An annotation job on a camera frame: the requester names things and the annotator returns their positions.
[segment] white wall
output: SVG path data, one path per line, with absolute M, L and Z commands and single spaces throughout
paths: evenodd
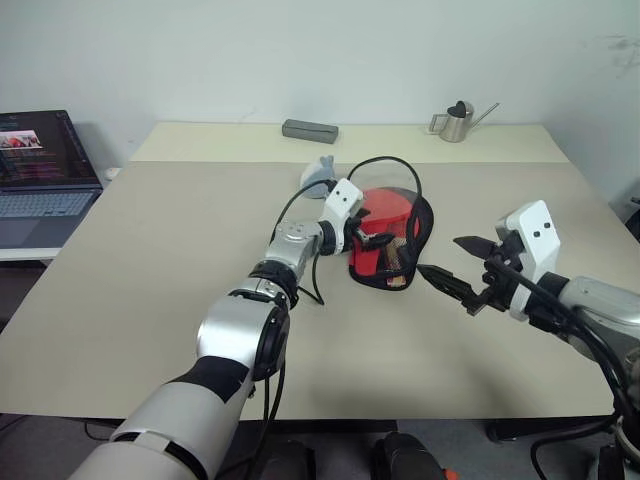
M 638 23 L 637 0 L 1 0 L 0 111 L 66 108 L 105 167 L 157 120 L 415 123 L 500 101 L 492 123 L 543 122 L 622 212 Z

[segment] silver robot arm segment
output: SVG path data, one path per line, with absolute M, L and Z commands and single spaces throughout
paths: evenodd
M 498 222 L 496 231 L 501 240 L 498 243 L 480 237 L 454 239 L 485 261 L 487 271 L 482 279 L 488 287 L 482 293 L 476 294 L 468 283 L 440 267 L 419 265 L 418 270 L 438 290 L 461 301 L 472 315 L 486 305 L 509 310 L 513 318 L 556 334 L 592 360 L 592 347 L 584 340 L 593 345 L 602 341 L 597 355 L 607 356 L 612 368 L 621 372 L 617 377 L 624 377 L 618 379 L 624 392 L 617 398 L 624 400 L 626 396 L 632 404 L 625 408 L 616 435 L 627 457 L 640 464 L 640 295 L 586 277 L 570 280 L 557 275 L 560 240 L 543 201 L 507 215 Z M 544 290 L 546 298 L 533 294 L 524 282 Z M 599 337 L 596 343 L 593 335 L 584 336 L 585 329 Z
M 277 225 L 265 257 L 200 325 L 198 359 L 160 386 L 72 475 L 74 480 L 209 480 L 220 468 L 254 383 L 284 362 L 289 310 L 306 262 L 339 254 L 363 194 L 342 179 L 317 222 Z

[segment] laptop screen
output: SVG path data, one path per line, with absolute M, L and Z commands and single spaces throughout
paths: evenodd
M 0 114 L 0 189 L 99 183 L 67 112 Z

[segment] black cable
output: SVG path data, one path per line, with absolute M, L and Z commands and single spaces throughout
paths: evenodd
M 277 226 L 280 224 L 280 222 L 282 222 L 282 219 L 287 214 L 287 211 L 289 210 L 291 205 L 293 205 L 293 202 L 295 202 L 296 199 L 300 195 L 302 195 L 304 192 L 306 192 L 310 188 L 315 187 L 316 185 L 326 185 L 327 189 L 329 191 L 331 191 L 335 184 L 336 184 L 335 180 L 330 180 L 330 179 L 316 180 L 315 182 L 311 182 L 309 185 L 305 185 L 300 190 L 298 190 L 293 195 L 293 197 L 291 197 L 289 199 L 289 201 L 286 203 L 286 205 L 284 206 L 284 208 L 280 212 L 280 215 L 278 215 L 278 219 L 276 220 L 276 224 L 274 225 L 273 231 L 271 232 L 271 241 L 273 241 L 273 238 L 276 235 Z M 319 256 L 320 256 L 320 253 L 317 253 L 315 258 L 313 259 L 313 267 L 311 268 L 311 281 L 313 282 L 313 290 L 315 291 L 315 295 L 312 294 L 309 290 L 307 290 L 306 288 L 303 288 L 303 287 L 298 287 L 298 290 L 300 290 L 305 295 L 308 295 L 309 297 L 314 299 L 316 301 L 316 303 L 318 303 L 320 305 L 324 305 L 324 299 L 322 298 L 322 295 L 320 295 L 320 290 L 318 289 L 318 281 L 316 280 L 316 264 L 318 263 L 318 257 Z
M 318 280 L 316 278 L 316 267 L 318 265 L 318 258 L 320 258 L 320 252 L 316 253 L 316 256 L 313 257 L 313 265 L 311 266 L 311 283 L 313 284 L 313 291 L 315 292 L 315 295 L 303 287 L 298 287 L 298 290 L 303 292 L 305 295 L 313 298 L 319 305 L 324 305 L 324 298 L 322 298 L 322 295 L 320 294 L 320 289 L 318 288 Z
M 0 433 L 4 432 L 5 430 L 8 430 L 9 428 L 11 428 L 13 425 L 20 423 L 24 420 L 26 420 L 27 418 L 29 418 L 29 415 L 22 415 L 21 417 L 18 418 L 14 418 L 13 420 L 11 420 L 9 423 L 7 423 L 6 425 L 3 425 L 2 427 L 0 427 Z
M 284 377 L 285 377 L 285 364 L 283 364 L 282 368 L 280 369 L 280 375 L 278 377 L 278 386 L 276 388 L 276 396 L 275 396 L 275 399 L 273 400 L 273 406 L 271 407 L 270 410 L 269 410 L 269 380 L 268 379 L 265 380 L 265 394 L 264 394 L 265 408 L 263 410 L 263 416 L 262 416 L 263 426 L 260 432 L 260 439 L 258 440 L 258 446 L 254 450 L 254 453 L 220 470 L 216 475 L 215 480 L 219 480 L 222 477 L 228 475 L 229 473 L 247 464 L 249 465 L 249 467 L 247 469 L 247 472 L 245 473 L 244 478 L 247 479 L 247 478 L 250 478 L 251 475 L 253 475 L 253 470 L 255 469 L 258 458 L 262 454 L 262 450 L 264 449 L 264 446 L 266 443 L 269 426 L 271 425 L 271 422 L 273 422 L 273 420 L 275 419 L 276 413 L 278 412 L 278 407 L 280 406 L 280 399 L 282 398 L 282 392 L 284 390 Z
M 347 180 L 351 180 L 351 176 L 354 174 L 354 172 L 358 168 L 360 168 L 360 167 L 362 167 L 364 165 L 368 165 L 370 163 L 382 162 L 382 161 L 385 161 L 385 160 L 391 160 L 392 162 L 397 162 L 397 163 L 400 163 L 400 164 L 404 165 L 405 167 L 407 167 L 409 169 L 409 171 L 411 172 L 411 175 L 413 175 L 413 179 L 416 182 L 416 200 L 415 200 L 415 202 L 413 202 L 413 205 L 411 206 L 411 213 L 409 214 L 409 218 L 407 219 L 406 239 L 407 239 L 407 249 L 409 250 L 409 252 L 412 252 L 412 254 L 417 254 L 418 252 L 416 252 L 415 237 L 414 237 L 414 233 L 413 233 L 414 230 L 413 229 L 415 228 L 416 220 L 418 219 L 419 203 L 420 203 L 420 199 L 422 198 L 422 182 L 420 182 L 420 177 L 416 173 L 415 169 L 411 166 L 411 164 L 409 162 L 407 162 L 406 160 L 403 160 L 403 159 L 398 158 L 398 157 L 393 157 L 393 156 L 390 156 L 390 155 L 374 157 L 374 158 L 370 158 L 368 160 L 365 160 L 363 162 L 360 162 L 355 167 L 353 167 L 351 169 L 351 171 L 349 172 L 349 175 L 347 175 Z
M 83 422 L 84 423 L 84 434 L 89 437 L 91 440 L 95 440 L 96 442 L 108 442 L 109 441 L 109 437 L 107 438 L 102 438 L 102 437 L 96 437 L 95 435 L 92 435 L 89 432 L 89 422 Z
M 568 440 L 577 440 L 578 438 L 594 435 L 596 433 L 602 432 L 607 428 L 609 428 L 611 425 L 613 425 L 616 422 L 617 419 L 618 419 L 618 413 L 614 412 L 606 420 L 603 420 L 602 422 L 599 422 L 596 425 L 593 425 L 592 427 L 543 438 L 533 442 L 531 444 L 531 449 L 529 450 L 529 454 L 531 456 L 531 464 L 533 465 L 533 468 L 535 469 L 536 473 L 540 477 L 540 480 L 547 480 L 547 477 L 542 471 L 542 467 L 540 466 L 540 462 L 538 461 L 538 449 L 540 447 L 544 445 L 548 445 L 550 443 L 565 442 Z
M 620 361 L 616 357 L 615 353 L 611 350 L 611 347 L 602 339 L 602 337 L 594 332 L 582 318 L 580 318 L 574 312 L 569 310 L 565 305 L 563 305 L 556 296 L 549 293 L 539 285 L 533 283 L 531 280 L 524 277 L 502 261 L 496 258 L 491 258 L 487 260 L 487 263 L 489 263 L 500 273 L 504 274 L 506 277 L 518 282 L 520 285 L 531 291 L 533 295 L 540 298 L 540 300 L 551 307 L 556 313 L 564 317 L 565 320 L 568 320 L 570 322 L 569 326 L 575 325 L 575 327 L 578 328 L 578 332 L 575 333 L 584 334 L 585 338 L 582 338 L 582 336 L 580 338 L 585 341 L 585 343 L 587 343 L 590 348 L 593 349 L 595 347 L 597 351 L 601 352 L 601 355 L 598 356 L 602 357 L 604 355 L 606 357 L 606 360 L 611 364 L 611 367 L 614 370 L 615 377 L 619 382 L 620 387 L 626 388 L 626 377 L 624 375 L 624 369 L 622 368 L 622 365 L 620 364 Z
M 273 231 L 271 232 L 271 240 L 273 241 L 273 237 L 276 236 L 276 227 L 280 224 L 280 222 L 282 222 L 282 219 L 284 218 L 284 216 L 287 214 L 287 211 L 289 210 L 289 208 L 291 207 L 291 205 L 293 204 L 293 202 L 296 201 L 296 199 L 302 195 L 304 192 L 306 192 L 307 190 L 309 190 L 312 187 L 315 187 L 316 185 L 326 185 L 327 188 L 329 189 L 329 191 L 331 191 L 331 189 L 333 189 L 333 186 L 336 184 L 335 180 L 329 180 L 329 179 L 325 179 L 325 180 L 316 180 L 315 182 L 311 182 L 309 185 L 305 185 L 304 187 L 302 187 L 300 190 L 298 190 L 293 197 L 291 197 L 289 199 L 289 201 L 286 203 L 286 205 L 284 206 L 284 208 L 282 209 L 282 211 L 280 212 L 280 215 L 278 215 L 278 219 L 276 220 L 276 224 L 273 227 Z
M 411 166 L 411 164 L 409 162 L 407 162 L 406 160 L 402 160 L 401 158 L 398 158 L 398 157 L 381 156 L 381 157 L 370 158 L 368 160 L 360 162 L 359 164 L 357 164 L 355 167 L 353 167 L 351 169 L 351 171 L 349 172 L 349 175 L 347 175 L 347 180 L 351 180 L 351 176 L 354 174 L 354 172 L 358 168 L 360 168 L 360 167 L 362 167 L 364 165 L 367 165 L 369 163 L 381 162 L 383 160 L 391 160 L 392 162 L 401 163 L 402 165 L 407 167 L 409 169 L 409 171 L 411 172 L 411 175 L 413 175 L 414 180 L 416 181 L 416 191 L 417 191 L 418 197 L 422 196 L 422 183 L 420 182 L 420 177 L 418 177 L 418 174 L 416 173 L 416 171 L 414 170 L 414 168 Z
M 275 420 L 276 418 L 276 414 L 278 413 L 278 407 L 280 406 L 280 400 L 282 399 L 282 392 L 284 391 L 284 378 L 285 378 L 285 363 L 282 364 L 282 367 L 280 368 L 280 375 L 278 376 L 278 387 L 276 388 L 276 396 L 273 400 L 273 406 L 271 407 L 271 413 L 269 414 L 269 419 L 267 420 L 267 424 L 265 429 L 263 430 L 263 435 L 261 435 L 260 437 L 260 442 L 258 443 L 258 447 L 255 450 L 255 453 L 253 454 L 253 458 L 251 459 L 251 462 L 249 463 L 249 468 L 247 469 L 247 472 L 244 475 L 244 480 L 251 480 L 251 477 L 254 474 L 256 465 L 258 464 L 258 460 L 260 459 L 260 456 L 262 455 L 262 451 L 264 450 L 264 447 L 267 443 L 267 430 L 269 429 L 269 426 L 271 425 L 271 423 Z
M 613 393 L 615 408 L 620 409 L 622 415 L 629 420 L 630 423 L 636 424 L 637 422 L 635 422 L 635 420 L 637 419 L 637 415 L 626 393 L 627 382 L 624 369 L 615 353 L 611 350 L 611 347 L 609 347 L 602 337 L 589 327 L 582 318 L 569 310 L 557 297 L 544 288 L 533 283 L 497 258 L 488 259 L 487 263 L 501 274 L 530 290 L 533 295 L 542 300 L 568 322 L 565 328 L 569 333 L 580 338 L 589 347 L 594 359 L 600 366 Z

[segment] laptop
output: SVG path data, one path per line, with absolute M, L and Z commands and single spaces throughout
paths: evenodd
M 62 247 L 101 193 L 67 112 L 0 113 L 0 248 Z

